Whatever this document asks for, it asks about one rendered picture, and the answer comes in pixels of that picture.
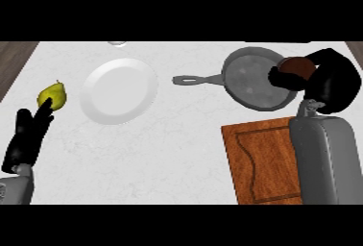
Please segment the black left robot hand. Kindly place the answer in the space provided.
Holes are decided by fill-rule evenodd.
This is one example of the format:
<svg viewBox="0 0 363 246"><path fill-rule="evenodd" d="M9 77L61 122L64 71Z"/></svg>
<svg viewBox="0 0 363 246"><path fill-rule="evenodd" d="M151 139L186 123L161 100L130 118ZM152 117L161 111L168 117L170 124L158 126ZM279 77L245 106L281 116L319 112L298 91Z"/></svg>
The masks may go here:
<svg viewBox="0 0 363 246"><path fill-rule="evenodd" d="M39 108L36 114L28 109L19 109L17 115L15 136L8 146L2 171L15 174L17 167L25 163L36 164L43 139L55 120L53 99L49 98Z"/></svg>

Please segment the brown cupcake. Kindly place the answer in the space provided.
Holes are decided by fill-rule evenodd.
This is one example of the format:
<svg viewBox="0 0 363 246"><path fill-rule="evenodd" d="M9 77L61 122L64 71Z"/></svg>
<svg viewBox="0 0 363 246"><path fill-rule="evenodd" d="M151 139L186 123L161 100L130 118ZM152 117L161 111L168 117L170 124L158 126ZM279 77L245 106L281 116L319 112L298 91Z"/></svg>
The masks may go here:
<svg viewBox="0 0 363 246"><path fill-rule="evenodd" d="M289 57L279 62L278 70L284 73L292 73L307 80L316 70L316 66L306 57Z"/></svg>

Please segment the white plate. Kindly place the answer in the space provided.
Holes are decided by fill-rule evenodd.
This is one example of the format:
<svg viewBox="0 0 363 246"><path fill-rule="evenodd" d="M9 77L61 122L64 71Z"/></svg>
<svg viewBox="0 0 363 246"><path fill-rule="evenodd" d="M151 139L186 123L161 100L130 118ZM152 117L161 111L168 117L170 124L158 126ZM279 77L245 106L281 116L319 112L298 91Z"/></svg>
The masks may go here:
<svg viewBox="0 0 363 246"><path fill-rule="evenodd" d="M89 75L80 93L81 109L102 125L120 125L149 109L158 94L158 77L138 59L117 59Z"/></svg>

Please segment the yellow-green pear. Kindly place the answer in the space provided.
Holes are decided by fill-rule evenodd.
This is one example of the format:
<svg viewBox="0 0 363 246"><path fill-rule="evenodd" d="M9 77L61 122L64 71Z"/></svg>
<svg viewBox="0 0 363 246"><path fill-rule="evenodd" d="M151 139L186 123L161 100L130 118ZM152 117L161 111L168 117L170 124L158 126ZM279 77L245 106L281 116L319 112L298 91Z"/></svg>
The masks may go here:
<svg viewBox="0 0 363 246"><path fill-rule="evenodd" d="M47 99L53 100L52 109L53 111L58 111L64 107L67 102L65 85L62 82L56 82L53 85L43 89L37 97L37 104L43 105Z"/></svg>

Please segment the grey frying pan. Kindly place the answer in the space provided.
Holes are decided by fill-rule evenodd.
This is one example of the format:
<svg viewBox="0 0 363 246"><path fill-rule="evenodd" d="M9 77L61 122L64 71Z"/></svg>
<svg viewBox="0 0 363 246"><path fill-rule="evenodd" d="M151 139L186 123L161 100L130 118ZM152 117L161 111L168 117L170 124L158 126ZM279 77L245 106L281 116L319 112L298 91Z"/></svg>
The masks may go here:
<svg viewBox="0 0 363 246"><path fill-rule="evenodd" d="M297 97L297 91L272 85L269 72L284 60L281 54L264 47L244 47L228 56L217 75L173 77L180 86L213 84L223 86L232 98L254 111L278 111Z"/></svg>

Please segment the brown wooden cutting board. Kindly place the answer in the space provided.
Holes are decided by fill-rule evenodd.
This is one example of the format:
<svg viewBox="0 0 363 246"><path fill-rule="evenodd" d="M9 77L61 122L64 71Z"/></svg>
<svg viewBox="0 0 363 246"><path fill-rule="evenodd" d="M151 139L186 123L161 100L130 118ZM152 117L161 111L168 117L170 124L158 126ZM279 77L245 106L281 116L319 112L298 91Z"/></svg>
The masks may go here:
<svg viewBox="0 0 363 246"><path fill-rule="evenodd" d="M289 117L222 127L241 205L300 205L301 187Z"/></svg>

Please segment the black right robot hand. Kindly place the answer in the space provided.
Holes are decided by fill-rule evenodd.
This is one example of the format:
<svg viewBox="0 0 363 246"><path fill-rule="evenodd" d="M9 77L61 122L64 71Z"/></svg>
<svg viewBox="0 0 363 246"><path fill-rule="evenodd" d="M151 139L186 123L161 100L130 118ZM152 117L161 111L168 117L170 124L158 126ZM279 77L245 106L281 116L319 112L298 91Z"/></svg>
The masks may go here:
<svg viewBox="0 0 363 246"><path fill-rule="evenodd" d="M284 73L275 66L269 73L273 86L292 91L304 91L306 99L325 104L318 111L323 114L341 112L351 104L360 87L362 78L350 59L332 48L320 49L307 55L318 66L306 80L294 73Z"/></svg>

